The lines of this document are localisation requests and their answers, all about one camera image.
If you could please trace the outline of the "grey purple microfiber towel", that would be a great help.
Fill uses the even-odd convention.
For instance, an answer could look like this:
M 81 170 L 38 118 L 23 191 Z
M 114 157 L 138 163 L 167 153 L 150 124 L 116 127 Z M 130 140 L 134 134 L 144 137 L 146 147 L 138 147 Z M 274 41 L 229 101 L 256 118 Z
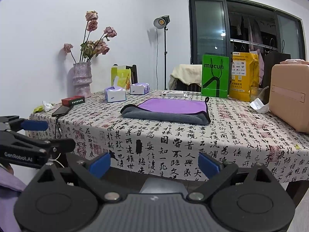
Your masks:
M 195 125 L 209 125 L 209 98 L 204 101 L 151 98 L 139 105 L 128 104 L 121 109 L 124 118 L 158 120 Z

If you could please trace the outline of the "black smartphone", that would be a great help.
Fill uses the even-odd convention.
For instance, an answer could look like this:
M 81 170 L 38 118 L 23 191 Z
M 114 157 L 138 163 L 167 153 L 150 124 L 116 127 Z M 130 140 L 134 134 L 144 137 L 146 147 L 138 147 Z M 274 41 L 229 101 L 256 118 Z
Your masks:
M 72 109 L 72 107 L 62 105 L 55 112 L 52 113 L 52 117 L 65 116 L 71 109 Z

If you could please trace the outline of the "purple fabric sleeve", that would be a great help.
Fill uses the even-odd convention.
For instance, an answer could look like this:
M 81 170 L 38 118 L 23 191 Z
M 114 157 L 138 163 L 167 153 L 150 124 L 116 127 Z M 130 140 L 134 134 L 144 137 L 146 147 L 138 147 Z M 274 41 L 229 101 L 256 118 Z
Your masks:
M 1 231 L 21 231 L 15 217 L 14 205 L 26 185 L 1 167 Z

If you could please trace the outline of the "crumpled green white wrapper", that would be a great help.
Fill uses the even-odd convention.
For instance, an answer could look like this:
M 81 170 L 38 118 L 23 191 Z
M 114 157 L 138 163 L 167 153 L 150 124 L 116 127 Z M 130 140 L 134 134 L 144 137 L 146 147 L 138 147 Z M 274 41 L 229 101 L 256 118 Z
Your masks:
M 53 103 L 48 103 L 46 101 L 42 101 L 42 104 L 37 106 L 34 109 L 33 113 L 39 113 L 39 112 L 43 112 L 43 111 L 48 112 L 48 111 L 52 110 L 53 108 L 54 108 Z

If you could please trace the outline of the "red black power strip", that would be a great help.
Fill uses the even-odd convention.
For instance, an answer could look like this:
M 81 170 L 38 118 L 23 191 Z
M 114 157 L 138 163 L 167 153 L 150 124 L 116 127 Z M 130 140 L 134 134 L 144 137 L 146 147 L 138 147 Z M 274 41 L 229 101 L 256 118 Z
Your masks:
M 75 105 L 85 103 L 85 97 L 83 97 L 83 96 L 68 97 L 68 98 L 62 99 L 61 103 L 62 103 L 63 106 L 71 107 L 71 106 L 75 106 Z

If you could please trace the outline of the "calligraphy print tablecloth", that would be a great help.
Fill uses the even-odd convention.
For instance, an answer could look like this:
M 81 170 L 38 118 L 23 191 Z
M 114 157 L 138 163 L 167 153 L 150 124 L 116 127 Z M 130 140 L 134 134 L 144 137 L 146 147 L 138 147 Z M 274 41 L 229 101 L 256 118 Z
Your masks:
M 114 168 L 179 180 L 205 180 L 200 153 L 246 168 L 263 163 L 281 183 L 308 179 L 308 135 L 245 102 L 211 98 L 207 104 L 208 126 L 129 119 L 121 116 L 124 102 L 108 103 L 98 92 L 59 119 L 52 111 L 31 114 L 49 127 L 30 136 L 72 138 L 85 159 L 108 152 Z

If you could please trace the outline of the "purple tissue pack front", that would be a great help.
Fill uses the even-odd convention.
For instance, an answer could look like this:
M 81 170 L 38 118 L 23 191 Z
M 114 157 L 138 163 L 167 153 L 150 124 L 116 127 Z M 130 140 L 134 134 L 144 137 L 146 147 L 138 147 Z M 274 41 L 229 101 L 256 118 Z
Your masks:
M 108 103 L 126 100 L 126 90 L 120 86 L 111 86 L 105 89 L 105 99 Z

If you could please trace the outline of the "purple tissue pack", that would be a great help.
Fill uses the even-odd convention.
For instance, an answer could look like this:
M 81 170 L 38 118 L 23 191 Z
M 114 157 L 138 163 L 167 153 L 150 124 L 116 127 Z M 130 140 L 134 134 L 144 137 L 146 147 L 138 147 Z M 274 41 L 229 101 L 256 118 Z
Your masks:
M 131 95 L 145 95 L 149 93 L 150 85 L 148 83 L 135 83 L 130 86 Z
M 111 86 L 105 89 L 105 99 L 108 103 L 126 100 L 126 90 L 120 86 Z

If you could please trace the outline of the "pink textured vase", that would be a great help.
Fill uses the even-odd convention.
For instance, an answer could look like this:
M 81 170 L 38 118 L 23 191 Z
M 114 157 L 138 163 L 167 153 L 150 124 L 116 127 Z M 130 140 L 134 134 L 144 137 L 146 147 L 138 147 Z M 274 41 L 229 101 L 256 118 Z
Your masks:
M 92 83 L 91 62 L 79 62 L 73 65 L 72 84 L 75 95 L 88 98 L 91 96 L 90 84 Z

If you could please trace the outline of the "yellow-green snack box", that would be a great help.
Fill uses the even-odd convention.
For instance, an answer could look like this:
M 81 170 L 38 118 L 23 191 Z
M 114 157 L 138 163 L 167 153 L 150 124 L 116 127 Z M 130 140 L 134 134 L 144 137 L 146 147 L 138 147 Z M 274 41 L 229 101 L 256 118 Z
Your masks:
M 120 86 L 126 90 L 130 89 L 132 82 L 132 71 L 126 66 L 111 67 L 111 85 Z

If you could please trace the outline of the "clear plastic wrapper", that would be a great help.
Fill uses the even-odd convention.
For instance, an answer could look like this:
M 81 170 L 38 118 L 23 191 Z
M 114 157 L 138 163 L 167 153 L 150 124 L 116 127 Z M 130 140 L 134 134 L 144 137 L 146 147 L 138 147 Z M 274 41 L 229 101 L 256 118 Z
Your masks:
M 250 107 L 257 113 L 266 114 L 269 112 L 269 104 L 264 104 L 262 100 L 264 99 L 265 91 L 269 86 L 265 88 L 251 87 L 250 90 Z

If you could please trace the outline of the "purple tissue pack rear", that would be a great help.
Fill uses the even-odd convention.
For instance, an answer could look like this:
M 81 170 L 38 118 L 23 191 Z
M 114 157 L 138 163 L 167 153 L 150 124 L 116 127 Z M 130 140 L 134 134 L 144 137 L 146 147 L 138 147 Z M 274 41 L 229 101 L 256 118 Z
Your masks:
M 130 86 L 131 95 L 145 95 L 149 93 L 150 85 L 148 83 L 135 83 Z

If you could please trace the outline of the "dried pink roses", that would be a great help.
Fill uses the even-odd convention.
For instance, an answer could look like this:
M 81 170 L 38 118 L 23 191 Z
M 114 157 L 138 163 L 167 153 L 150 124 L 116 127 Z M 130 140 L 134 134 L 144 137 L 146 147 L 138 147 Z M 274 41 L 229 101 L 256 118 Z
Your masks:
M 80 44 L 79 62 L 90 62 L 93 57 L 106 55 L 110 48 L 108 42 L 117 36 L 117 31 L 108 26 L 103 30 L 99 40 L 90 40 L 90 34 L 98 28 L 98 12 L 95 10 L 87 11 L 85 14 L 86 27 L 83 42 Z

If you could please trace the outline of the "dark wooden chair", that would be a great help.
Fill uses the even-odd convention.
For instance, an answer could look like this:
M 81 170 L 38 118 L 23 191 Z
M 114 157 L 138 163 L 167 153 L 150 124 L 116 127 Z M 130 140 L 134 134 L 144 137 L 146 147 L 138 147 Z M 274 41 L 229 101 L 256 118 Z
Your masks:
M 138 74 L 137 74 L 137 66 L 135 64 L 131 66 L 119 66 L 118 64 L 114 64 L 113 68 L 117 69 L 130 69 L 131 71 L 131 84 L 135 84 L 138 82 Z

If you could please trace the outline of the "white flat product box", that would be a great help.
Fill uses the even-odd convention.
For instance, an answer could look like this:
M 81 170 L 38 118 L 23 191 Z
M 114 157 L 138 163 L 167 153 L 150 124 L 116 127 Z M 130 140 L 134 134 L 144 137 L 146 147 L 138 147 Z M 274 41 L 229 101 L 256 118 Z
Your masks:
M 188 94 L 184 91 L 175 90 L 163 90 L 161 93 L 162 97 L 188 97 Z

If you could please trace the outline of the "pink hard suitcase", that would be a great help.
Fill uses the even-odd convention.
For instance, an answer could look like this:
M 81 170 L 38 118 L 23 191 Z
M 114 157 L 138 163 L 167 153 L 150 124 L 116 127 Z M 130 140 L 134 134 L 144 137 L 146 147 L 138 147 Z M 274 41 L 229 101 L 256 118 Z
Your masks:
M 308 65 L 276 64 L 271 71 L 269 109 L 298 132 L 308 133 Z

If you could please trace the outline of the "yellow paper delivery bag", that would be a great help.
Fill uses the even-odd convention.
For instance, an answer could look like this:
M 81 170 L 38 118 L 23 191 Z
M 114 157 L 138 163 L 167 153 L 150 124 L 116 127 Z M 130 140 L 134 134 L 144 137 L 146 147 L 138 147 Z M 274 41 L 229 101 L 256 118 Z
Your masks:
M 240 101 L 250 101 L 252 87 L 259 86 L 258 55 L 249 52 L 233 52 L 229 96 Z

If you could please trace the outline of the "green mucun paper bag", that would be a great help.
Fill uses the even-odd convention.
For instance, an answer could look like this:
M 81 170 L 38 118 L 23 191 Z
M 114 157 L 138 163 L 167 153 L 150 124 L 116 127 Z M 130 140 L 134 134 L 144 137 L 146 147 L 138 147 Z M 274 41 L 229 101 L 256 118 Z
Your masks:
M 229 85 L 229 58 L 203 55 L 201 94 L 208 97 L 227 98 Z

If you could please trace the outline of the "cream cloth on chair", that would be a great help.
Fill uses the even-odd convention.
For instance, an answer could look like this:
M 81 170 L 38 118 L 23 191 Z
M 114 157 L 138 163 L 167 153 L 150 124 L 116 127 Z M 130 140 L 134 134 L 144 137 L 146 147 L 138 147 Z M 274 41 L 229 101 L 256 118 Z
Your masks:
M 180 81 L 183 84 L 189 86 L 196 84 L 199 87 L 202 85 L 202 65 L 201 64 L 179 64 L 173 68 L 170 74 L 170 80 L 168 82 L 168 89 L 175 90 L 177 82 Z

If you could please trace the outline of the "studio light on stand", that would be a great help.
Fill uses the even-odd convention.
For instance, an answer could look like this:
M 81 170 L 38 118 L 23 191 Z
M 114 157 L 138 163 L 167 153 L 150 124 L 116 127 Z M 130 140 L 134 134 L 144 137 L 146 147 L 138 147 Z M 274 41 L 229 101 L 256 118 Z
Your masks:
M 170 16 L 169 15 L 163 15 L 160 17 L 157 17 L 154 19 L 153 25 L 156 30 L 156 37 L 157 37 L 157 57 L 158 57 L 158 51 L 159 51 L 159 35 L 158 30 L 163 30 L 163 84 L 164 84 L 164 90 L 167 90 L 168 85 L 166 82 L 166 56 L 168 54 L 166 49 L 166 32 L 168 31 L 167 25 L 170 23 Z

